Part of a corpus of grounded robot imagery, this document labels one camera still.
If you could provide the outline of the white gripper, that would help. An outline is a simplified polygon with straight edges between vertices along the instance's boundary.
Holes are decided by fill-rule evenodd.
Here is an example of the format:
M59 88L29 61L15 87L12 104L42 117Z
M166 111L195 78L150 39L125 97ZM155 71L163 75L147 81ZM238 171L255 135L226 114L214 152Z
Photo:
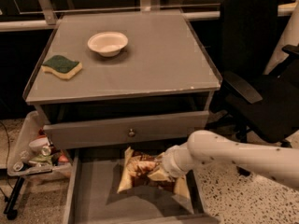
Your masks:
M194 160L186 145L170 147L166 152L157 155L155 161L161 162L163 168L152 170L147 177L156 182L170 182L170 176L184 176L194 167Z

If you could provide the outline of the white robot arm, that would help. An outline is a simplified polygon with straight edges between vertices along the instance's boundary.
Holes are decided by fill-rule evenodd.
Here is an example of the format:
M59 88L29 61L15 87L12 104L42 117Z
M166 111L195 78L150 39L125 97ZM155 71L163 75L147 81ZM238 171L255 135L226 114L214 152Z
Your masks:
M170 181L186 175L195 165L212 161L232 163L284 186L299 190L299 150L238 143L200 130L187 142L170 147L148 174L153 181Z

